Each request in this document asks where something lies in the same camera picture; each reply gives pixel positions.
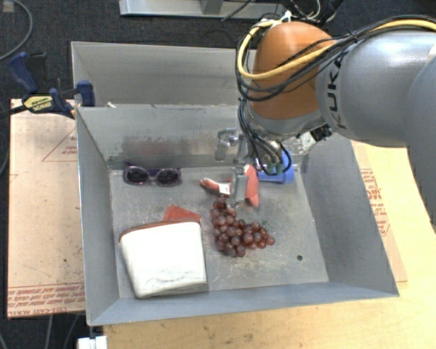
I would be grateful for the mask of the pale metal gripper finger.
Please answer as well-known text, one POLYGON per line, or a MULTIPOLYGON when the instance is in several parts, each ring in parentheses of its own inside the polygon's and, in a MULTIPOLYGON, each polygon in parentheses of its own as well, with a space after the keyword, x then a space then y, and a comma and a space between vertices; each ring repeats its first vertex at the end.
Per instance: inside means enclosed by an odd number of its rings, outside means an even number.
POLYGON ((236 128, 226 128, 217 133, 217 146, 214 149, 214 158, 217 161, 224 161, 227 150, 235 147, 239 141, 239 134, 236 128))
POLYGON ((246 165, 234 168, 230 183, 229 203, 231 206, 235 207, 246 200, 248 180, 246 165))

